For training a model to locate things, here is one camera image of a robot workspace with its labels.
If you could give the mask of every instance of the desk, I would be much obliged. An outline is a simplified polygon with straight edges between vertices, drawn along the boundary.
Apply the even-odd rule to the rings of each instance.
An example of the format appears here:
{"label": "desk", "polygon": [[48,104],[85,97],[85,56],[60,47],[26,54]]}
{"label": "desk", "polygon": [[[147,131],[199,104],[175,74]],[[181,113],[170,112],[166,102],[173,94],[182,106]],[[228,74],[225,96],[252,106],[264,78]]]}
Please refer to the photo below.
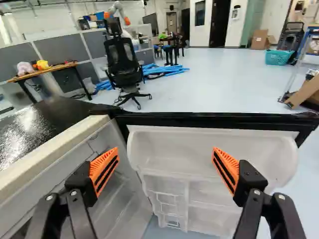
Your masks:
{"label": "desk", "polygon": [[8,80],[7,82],[18,83],[20,85],[20,87],[23,89],[23,91],[28,95],[29,99],[33,103],[36,103],[37,102],[36,99],[33,97],[31,92],[28,90],[28,88],[24,84],[26,82],[26,80],[28,80],[28,79],[30,79],[32,77],[35,77],[35,76],[42,75],[44,73],[53,72],[53,71],[60,71],[60,70],[66,69],[66,68],[72,68],[72,69],[74,69],[76,77],[78,78],[81,86],[83,87],[86,96],[88,97],[89,100],[92,100],[92,97],[91,97],[90,93],[86,89],[86,87],[84,85],[84,82],[83,82],[78,70],[76,69],[77,65],[78,65],[77,62],[69,62],[69,63],[66,63],[66,64],[60,64],[60,65],[52,66],[52,67],[50,67],[49,69],[46,69],[46,70],[40,70],[40,71],[35,71],[33,73],[29,73],[29,74],[26,74],[24,76],[15,76],[15,77],[11,78],[10,80]]}

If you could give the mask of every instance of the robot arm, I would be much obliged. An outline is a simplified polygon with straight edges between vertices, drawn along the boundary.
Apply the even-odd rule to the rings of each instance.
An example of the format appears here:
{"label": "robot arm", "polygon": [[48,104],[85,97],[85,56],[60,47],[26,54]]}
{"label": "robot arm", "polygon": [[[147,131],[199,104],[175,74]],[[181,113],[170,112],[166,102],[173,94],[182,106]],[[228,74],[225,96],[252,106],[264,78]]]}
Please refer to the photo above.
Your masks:
{"label": "robot arm", "polygon": [[124,14],[123,5],[120,3],[120,1],[116,1],[109,9],[108,11],[104,12],[104,18],[108,19],[110,17],[113,17],[116,11],[119,11],[119,14],[121,18],[123,18],[125,25],[131,25],[131,22],[127,16]]}

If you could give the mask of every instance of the open fridge door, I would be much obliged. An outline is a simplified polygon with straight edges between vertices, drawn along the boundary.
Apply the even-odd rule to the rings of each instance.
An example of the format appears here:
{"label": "open fridge door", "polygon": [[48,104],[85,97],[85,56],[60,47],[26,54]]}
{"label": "open fridge door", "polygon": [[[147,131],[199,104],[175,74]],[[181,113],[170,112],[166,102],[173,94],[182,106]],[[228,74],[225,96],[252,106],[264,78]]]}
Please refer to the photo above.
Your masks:
{"label": "open fridge door", "polygon": [[249,161],[272,193],[293,177],[298,147],[319,123],[314,113],[132,113],[104,105],[91,111],[116,120],[160,227],[221,237],[233,235],[241,208],[211,163],[213,147]]}

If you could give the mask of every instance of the plastic basket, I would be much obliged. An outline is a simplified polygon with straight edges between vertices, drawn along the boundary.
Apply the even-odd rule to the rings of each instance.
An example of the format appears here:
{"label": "plastic basket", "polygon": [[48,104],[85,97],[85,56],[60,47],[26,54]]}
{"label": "plastic basket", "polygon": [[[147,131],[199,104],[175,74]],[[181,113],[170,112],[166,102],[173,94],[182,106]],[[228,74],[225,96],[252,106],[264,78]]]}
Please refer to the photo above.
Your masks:
{"label": "plastic basket", "polygon": [[279,51],[279,50],[267,50],[266,51],[266,64],[283,66],[287,63],[291,55],[295,51]]}

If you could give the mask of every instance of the desk leg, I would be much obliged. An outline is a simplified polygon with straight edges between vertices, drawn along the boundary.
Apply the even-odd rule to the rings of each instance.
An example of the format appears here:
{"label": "desk leg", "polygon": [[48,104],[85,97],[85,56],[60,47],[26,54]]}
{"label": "desk leg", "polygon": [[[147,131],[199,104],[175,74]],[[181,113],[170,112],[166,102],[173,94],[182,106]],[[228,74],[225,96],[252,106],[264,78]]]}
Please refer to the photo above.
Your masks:
{"label": "desk leg", "polygon": [[91,100],[92,100],[92,97],[91,97],[90,93],[88,92],[87,88],[85,87],[85,84],[84,84],[84,82],[83,82],[83,80],[82,80],[82,78],[81,78],[81,76],[80,76],[78,70],[76,69],[76,67],[73,67],[73,69],[74,69],[74,71],[75,71],[75,74],[76,74],[76,76],[77,76],[77,78],[78,78],[78,80],[79,80],[79,82],[80,82],[82,88],[84,89],[84,92],[85,92],[86,96],[87,96],[88,99],[91,101]]}
{"label": "desk leg", "polygon": [[36,99],[33,97],[33,95],[31,94],[31,92],[28,90],[28,88],[25,86],[25,81],[26,80],[20,80],[18,81],[18,84],[20,85],[20,87],[23,89],[23,91],[26,93],[26,95],[29,97],[29,99],[32,101],[32,103],[37,103]]}

